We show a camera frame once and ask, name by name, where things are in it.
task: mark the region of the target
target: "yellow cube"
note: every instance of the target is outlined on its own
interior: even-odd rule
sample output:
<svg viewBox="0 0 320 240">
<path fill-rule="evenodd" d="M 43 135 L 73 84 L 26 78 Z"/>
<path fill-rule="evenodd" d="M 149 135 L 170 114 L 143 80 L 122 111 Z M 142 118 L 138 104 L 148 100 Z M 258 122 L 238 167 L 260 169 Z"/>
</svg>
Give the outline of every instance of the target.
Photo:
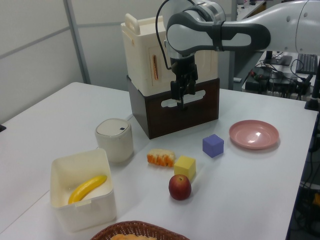
<svg viewBox="0 0 320 240">
<path fill-rule="evenodd" d="M 185 175 L 191 181 L 196 174 L 196 160 L 188 156 L 180 156 L 175 162 L 173 169 L 174 175 Z"/>
</svg>

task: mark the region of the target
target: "white storage bin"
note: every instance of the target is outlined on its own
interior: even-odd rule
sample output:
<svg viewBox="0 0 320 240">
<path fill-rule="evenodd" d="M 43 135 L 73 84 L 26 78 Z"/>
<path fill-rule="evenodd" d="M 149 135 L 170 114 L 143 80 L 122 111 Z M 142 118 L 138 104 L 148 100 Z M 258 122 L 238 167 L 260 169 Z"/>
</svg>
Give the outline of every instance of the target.
<svg viewBox="0 0 320 240">
<path fill-rule="evenodd" d="M 171 90 L 170 82 L 176 75 L 167 70 L 156 35 L 156 18 L 137 20 L 125 15 L 121 24 L 128 76 L 143 96 L 151 96 Z M 158 18 L 158 32 L 164 47 L 166 31 L 162 16 Z M 218 78 L 218 53 L 213 50 L 195 53 L 198 80 L 201 83 Z"/>
<path fill-rule="evenodd" d="M 83 182 L 106 175 L 105 183 L 83 200 L 68 204 L 71 193 Z M 52 162 L 50 201 L 62 227 L 69 232 L 107 223 L 116 217 L 110 167 L 104 149 L 95 149 Z"/>
</svg>

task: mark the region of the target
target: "container lid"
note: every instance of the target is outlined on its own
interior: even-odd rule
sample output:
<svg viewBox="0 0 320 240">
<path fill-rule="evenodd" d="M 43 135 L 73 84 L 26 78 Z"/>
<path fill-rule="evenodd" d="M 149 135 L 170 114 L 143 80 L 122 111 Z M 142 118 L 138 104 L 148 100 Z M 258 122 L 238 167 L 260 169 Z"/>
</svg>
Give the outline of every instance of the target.
<svg viewBox="0 0 320 240">
<path fill-rule="evenodd" d="M 97 128 L 96 132 L 105 136 L 116 136 L 122 134 L 129 127 L 126 120 L 111 118 L 102 122 Z"/>
</svg>

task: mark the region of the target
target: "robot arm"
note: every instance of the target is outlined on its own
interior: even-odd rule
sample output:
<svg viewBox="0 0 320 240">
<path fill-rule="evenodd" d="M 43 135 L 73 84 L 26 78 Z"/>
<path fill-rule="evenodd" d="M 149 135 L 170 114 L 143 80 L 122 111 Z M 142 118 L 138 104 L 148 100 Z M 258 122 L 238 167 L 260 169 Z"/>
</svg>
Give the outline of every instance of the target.
<svg viewBox="0 0 320 240">
<path fill-rule="evenodd" d="M 169 0 L 163 20 L 166 43 L 176 81 L 172 98 L 194 94 L 197 66 L 194 53 L 214 51 L 284 51 L 320 55 L 320 1 L 277 4 L 241 21 L 225 21 L 223 9 L 211 0 Z"/>
</svg>

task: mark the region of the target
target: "keyboard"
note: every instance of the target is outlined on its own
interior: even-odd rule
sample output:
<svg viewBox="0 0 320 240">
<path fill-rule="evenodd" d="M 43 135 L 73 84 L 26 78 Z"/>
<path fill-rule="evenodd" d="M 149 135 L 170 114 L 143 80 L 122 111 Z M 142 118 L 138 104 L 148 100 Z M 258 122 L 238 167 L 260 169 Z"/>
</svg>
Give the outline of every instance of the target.
<svg viewBox="0 0 320 240">
<path fill-rule="evenodd" d="M 318 69 L 318 56 L 313 54 L 298 54 L 295 72 L 297 74 L 316 75 Z"/>
</svg>

